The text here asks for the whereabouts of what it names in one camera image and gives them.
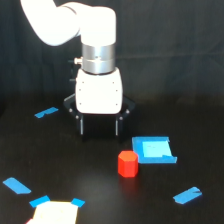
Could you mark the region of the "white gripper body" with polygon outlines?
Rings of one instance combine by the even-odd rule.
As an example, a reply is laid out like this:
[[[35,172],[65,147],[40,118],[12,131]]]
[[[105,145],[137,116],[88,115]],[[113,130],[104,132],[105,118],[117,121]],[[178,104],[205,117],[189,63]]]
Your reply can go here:
[[[120,71],[88,74],[78,70],[75,93],[64,99],[64,106],[74,115],[97,114],[126,117],[135,103],[123,95]]]

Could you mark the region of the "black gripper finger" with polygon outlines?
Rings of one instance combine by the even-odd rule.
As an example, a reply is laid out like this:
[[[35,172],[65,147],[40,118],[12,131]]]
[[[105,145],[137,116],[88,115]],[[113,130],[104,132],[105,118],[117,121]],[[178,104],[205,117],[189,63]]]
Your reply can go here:
[[[77,117],[77,130],[81,136],[84,134],[84,117],[78,116]]]
[[[115,121],[115,135],[119,137],[123,130],[123,117],[117,117]]]

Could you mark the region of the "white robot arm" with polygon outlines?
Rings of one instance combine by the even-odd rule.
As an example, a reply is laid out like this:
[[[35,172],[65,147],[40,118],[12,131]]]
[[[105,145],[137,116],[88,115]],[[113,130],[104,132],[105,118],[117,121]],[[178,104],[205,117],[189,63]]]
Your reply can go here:
[[[82,56],[73,60],[80,66],[75,78],[75,93],[64,99],[64,106],[84,132],[84,116],[114,115],[115,133],[135,103],[123,95],[122,79],[115,66],[116,14],[103,6],[54,0],[20,0],[32,29],[45,44],[60,46],[81,38]]]

